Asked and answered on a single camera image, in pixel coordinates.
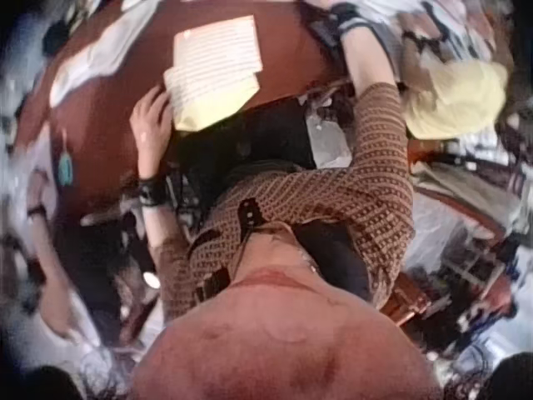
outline light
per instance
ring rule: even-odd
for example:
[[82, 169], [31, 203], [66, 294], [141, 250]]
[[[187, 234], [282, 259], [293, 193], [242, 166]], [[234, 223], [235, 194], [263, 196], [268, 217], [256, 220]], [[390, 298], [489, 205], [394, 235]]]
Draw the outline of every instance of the light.
[[142, 279], [144, 279], [144, 282], [152, 289], [159, 289], [161, 287], [159, 278], [153, 272], [144, 272], [142, 274]]

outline person's right hand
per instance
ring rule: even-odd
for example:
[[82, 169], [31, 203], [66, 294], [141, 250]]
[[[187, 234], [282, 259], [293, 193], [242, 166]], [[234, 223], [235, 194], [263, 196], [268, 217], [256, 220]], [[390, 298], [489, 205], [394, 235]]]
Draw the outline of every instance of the person's right hand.
[[172, 110], [168, 104], [168, 93], [163, 92], [158, 96], [160, 90], [159, 86], [150, 89], [137, 102], [130, 117], [138, 151], [137, 167], [140, 179], [157, 175], [172, 131]]

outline yellow cloth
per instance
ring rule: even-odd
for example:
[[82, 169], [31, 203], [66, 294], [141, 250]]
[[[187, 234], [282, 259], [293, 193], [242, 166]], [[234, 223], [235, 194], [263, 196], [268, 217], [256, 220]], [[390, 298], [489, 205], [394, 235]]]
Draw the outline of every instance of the yellow cloth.
[[433, 91], [410, 91], [404, 116], [419, 139], [452, 139], [494, 124], [506, 101], [507, 71], [479, 60], [428, 68]]

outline black strap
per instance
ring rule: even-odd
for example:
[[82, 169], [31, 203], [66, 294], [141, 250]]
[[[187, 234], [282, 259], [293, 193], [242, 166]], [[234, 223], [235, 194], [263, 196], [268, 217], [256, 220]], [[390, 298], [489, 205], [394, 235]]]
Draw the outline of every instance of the black strap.
[[139, 200], [143, 207], [157, 207], [168, 200], [165, 177], [139, 179]]
[[416, 48], [418, 49], [419, 53], [422, 53], [422, 50], [424, 49], [424, 46], [426, 45], [426, 40], [424, 38], [417, 37], [417, 35], [415, 35], [415, 33], [412, 31], [403, 32], [401, 35], [401, 38], [404, 40], [405, 39], [412, 40], [415, 43]]
[[337, 28], [339, 28], [343, 23], [347, 23], [354, 18], [361, 17], [357, 11], [357, 6], [350, 2], [341, 2], [334, 5], [330, 10], [330, 15], [335, 20]]
[[47, 217], [47, 209], [42, 204], [39, 204], [38, 206], [29, 208], [27, 210], [27, 217], [31, 218], [34, 215], [42, 215], [46, 219], [46, 217]]

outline black hair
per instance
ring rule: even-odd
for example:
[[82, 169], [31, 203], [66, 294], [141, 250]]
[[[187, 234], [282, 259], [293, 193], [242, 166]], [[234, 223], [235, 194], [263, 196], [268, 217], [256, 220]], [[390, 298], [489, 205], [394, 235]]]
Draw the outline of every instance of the black hair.
[[70, 375], [58, 367], [40, 367], [31, 371], [23, 380], [25, 398], [61, 398], [82, 400]]
[[516, 314], [518, 314], [518, 303], [513, 298], [511, 305], [509, 306], [509, 311], [507, 311], [505, 318], [513, 319], [514, 317], [516, 317]]
[[530, 400], [533, 398], [533, 352], [503, 360], [481, 388], [476, 400]]

